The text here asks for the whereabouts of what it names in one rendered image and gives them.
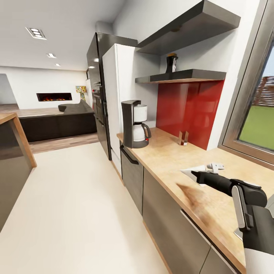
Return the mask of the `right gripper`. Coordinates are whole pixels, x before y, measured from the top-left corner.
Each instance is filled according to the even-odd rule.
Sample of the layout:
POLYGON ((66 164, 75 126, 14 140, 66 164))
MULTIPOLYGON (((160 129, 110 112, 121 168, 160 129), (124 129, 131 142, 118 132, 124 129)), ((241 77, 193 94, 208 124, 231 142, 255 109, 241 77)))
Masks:
POLYGON ((208 173, 208 172, 201 172, 201 171, 199 172, 191 171, 191 173, 197 177, 197 180, 196 180, 197 183, 202 185, 205 184, 216 190, 219 190, 218 182, 221 178, 223 178, 221 175, 208 173))

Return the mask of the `paper coffee filter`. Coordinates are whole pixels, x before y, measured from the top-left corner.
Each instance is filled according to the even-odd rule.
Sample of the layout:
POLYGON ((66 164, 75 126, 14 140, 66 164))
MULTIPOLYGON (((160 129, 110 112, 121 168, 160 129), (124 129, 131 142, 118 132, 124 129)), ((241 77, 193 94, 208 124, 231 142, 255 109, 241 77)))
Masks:
MULTIPOLYGON (((201 171, 201 172, 206 172, 207 170, 206 170, 206 168, 205 168, 204 165, 198 166, 198 167, 193 167, 193 168, 188 168, 188 169, 183 169, 183 170, 181 170, 182 173, 184 173, 185 175, 189 176, 193 181, 196 182, 197 177, 196 177, 195 175, 193 175, 193 174, 191 173, 191 171, 195 171, 195 172, 199 172, 199 171, 201 171)), ((197 182, 196 182, 196 183, 197 183, 197 182)), ((199 183, 198 183, 198 185, 201 186, 201 187, 204 187, 204 186, 205 186, 205 184, 202 185, 202 184, 199 184, 199 183)))

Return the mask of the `bottle of coffee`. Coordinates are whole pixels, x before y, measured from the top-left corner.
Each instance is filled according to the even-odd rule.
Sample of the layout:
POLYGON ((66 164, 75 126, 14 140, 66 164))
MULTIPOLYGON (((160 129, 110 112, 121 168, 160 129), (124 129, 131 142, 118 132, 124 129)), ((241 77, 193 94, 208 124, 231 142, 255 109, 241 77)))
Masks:
POLYGON ((177 64, 177 54, 169 54, 168 57, 166 58, 167 61, 167 69, 166 73, 170 72, 176 72, 176 64, 177 64))

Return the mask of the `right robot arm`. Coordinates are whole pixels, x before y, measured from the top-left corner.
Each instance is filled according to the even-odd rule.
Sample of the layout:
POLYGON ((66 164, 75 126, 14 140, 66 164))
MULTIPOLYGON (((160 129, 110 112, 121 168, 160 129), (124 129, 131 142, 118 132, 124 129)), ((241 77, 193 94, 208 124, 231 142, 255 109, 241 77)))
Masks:
POLYGON ((219 175, 224 164, 207 164, 206 172, 191 171, 196 182, 208 185, 233 198, 239 230, 242 231, 247 274, 274 274, 274 218, 266 209, 262 187, 219 175))

